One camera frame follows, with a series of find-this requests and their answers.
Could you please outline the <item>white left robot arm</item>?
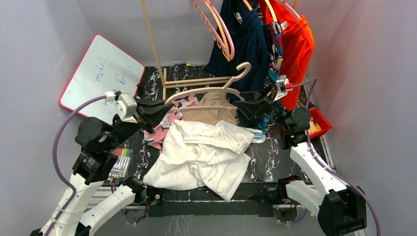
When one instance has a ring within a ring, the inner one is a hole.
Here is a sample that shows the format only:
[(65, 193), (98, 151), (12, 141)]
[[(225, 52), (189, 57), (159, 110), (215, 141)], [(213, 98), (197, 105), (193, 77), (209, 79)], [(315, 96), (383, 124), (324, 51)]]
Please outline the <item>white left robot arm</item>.
[(89, 117), (80, 123), (75, 141), (81, 152), (69, 179), (66, 191), (47, 223), (32, 231), (34, 236), (92, 236), (112, 216), (126, 206), (148, 202), (146, 185), (135, 177), (124, 180), (109, 197), (88, 209), (96, 191), (108, 179), (118, 157), (114, 154), (123, 142), (145, 130), (148, 132), (172, 109), (163, 100), (142, 102), (116, 97), (118, 113), (112, 123)]

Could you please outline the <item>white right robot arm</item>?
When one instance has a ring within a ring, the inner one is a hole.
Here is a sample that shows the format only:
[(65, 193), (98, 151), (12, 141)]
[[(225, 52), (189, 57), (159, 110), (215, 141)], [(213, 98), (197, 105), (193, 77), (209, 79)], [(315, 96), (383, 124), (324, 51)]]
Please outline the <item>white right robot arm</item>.
[(287, 110), (280, 102), (280, 95), (291, 88), (282, 86), (275, 98), (266, 90), (241, 92), (241, 98), (233, 103), (246, 118), (265, 115), (280, 125), (282, 149), (289, 150), (290, 158), (308, 175), (315, 189), (309, 187), (297, 175), (281, 178), (275, 188), (261, 188), (252, 196), (259, 203), (268, 204), (295, 201), (312, 213), (327, 236), (363, 230), (367, 226), (366, 201), (355, 186), (331, 173), (331, 168), (317, 154), (308, 136), (311, 113), (305, 107)]

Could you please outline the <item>white shorts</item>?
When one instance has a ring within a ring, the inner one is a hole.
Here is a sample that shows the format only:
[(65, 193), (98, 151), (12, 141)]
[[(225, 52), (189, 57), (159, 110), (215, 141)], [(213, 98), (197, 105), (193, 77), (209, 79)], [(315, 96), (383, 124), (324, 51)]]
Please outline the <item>white shorts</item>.
[(225, 121), (175, 120), (143, 182), (176, 191), (206, 186), (230, 201), (251, 160), (245, 151), (253, 139), (253, 133)]

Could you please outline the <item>light wooden hanger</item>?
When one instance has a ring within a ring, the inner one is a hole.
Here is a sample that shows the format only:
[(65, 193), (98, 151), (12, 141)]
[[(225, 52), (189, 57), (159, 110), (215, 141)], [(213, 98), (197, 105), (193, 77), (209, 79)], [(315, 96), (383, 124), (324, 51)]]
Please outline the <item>light wooden hanger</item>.
[[(177, 98), (183, 98), (186, 95), (190, 94), (199, 94), (199, 93), (207, 93), (207, 92), (222, 92), (222, 93), (231, 93), (237, 96), (240, 100), (244, 100), (240, 96), (240, 92), (236, 89), (230, 88), (230, 85), (234, 82), (239, 81), (243, 77), (245, 77), (249, 71), (251, 70), (251, 64), (249, 62), (243, 62), (236, 67), (236, 70), (243, 70), (239, 75), (232, 76), (222, 87), (206, 87), (206, 88), (195, 88), (187, 91), (183, 91), (177, 94), (170, 96), (168, 99), (165, 100), (165, 104), (172, 103)], [(168, 113), (175, 113), (177, 111), (181, 112), (196, 112), (196, 111), (203, 111), (203, 110), (236, 110), (237, 107), (222, 107), (222, 106), (193, 106), (193, 107), (185, 107), (185, 108), (172, 108)]]

